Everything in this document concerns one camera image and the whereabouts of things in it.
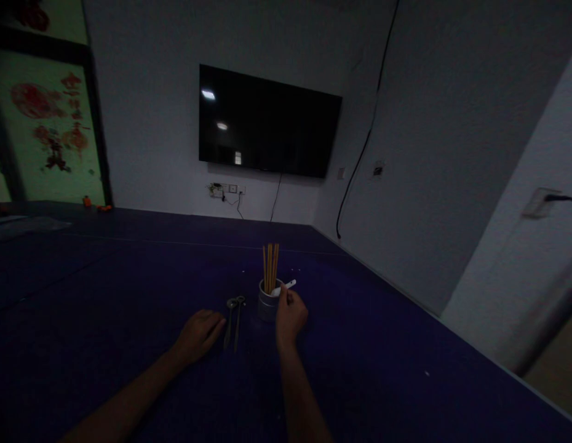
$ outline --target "tv screen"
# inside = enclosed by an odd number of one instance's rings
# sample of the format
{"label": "tv screen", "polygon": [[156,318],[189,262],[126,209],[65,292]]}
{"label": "tv screen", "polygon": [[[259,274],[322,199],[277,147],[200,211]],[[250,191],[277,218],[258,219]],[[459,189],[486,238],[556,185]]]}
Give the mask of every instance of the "tv screen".
{"label": "tv screen", "polygon": [[201,161],[324,177],[341,97],[200,65]]}

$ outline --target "forearm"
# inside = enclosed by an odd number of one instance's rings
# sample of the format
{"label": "forearm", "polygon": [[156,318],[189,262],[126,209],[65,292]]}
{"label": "forearm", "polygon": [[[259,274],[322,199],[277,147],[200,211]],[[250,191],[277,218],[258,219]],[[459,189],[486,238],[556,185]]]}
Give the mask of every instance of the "forearm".
{"label": "forearm", "polygon": [[182,368],[175,355],[166,352],[131,384],[78,424],[60,443],[125,441],[149,406]]}
{"label": "forearm", "polygon": [[279,350],[290,442],[331,442],[331,434],[306,378],[296,346]]}

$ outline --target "right hand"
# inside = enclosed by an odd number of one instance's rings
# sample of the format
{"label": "right hand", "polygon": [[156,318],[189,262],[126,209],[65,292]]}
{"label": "right hand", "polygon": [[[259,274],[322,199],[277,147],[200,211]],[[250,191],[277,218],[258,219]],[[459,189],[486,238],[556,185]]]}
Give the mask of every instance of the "right hand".
{"label": "right hand", "polygon": [[276,314],[276,345],[278,351],[296,346],[296,336],[306,323],[309,311],[300,296],[280,285],[280,300]]}

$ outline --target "white spoon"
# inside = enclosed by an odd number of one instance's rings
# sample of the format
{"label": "white spoon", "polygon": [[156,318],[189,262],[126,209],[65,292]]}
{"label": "white spoon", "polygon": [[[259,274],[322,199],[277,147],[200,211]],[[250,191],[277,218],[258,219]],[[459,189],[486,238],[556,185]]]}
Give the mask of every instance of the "white spoon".
{"label": "white spoon", "polygon": [[[296,284],[296,280],[292,280],[291,282],[286,283],[286,289],[290,289],[290,288],[293,287],[295,284]],[[280,296],[280,288],[274,289],[269,296],[270,296],[270,297],[279,297],[279,296]]]}

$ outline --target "table surface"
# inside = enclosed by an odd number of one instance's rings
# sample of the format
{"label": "table surface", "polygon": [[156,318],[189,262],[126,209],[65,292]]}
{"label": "table surface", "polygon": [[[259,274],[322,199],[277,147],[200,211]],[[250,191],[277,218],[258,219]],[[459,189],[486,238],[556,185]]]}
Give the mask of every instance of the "table surface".
{"label": "table surface", "polygon": [[278,242],[278,277],[296,278],[309,309],[300,353],[337,441],[572,442],[572,421],[310,226],[11,210],[73,225],[0,242],[0,441],[57,440],[193,312],[227,315],[238,295],[237,353],[219,340],[132,440],[286,441],[274,326],[256,313],[261,245]]}

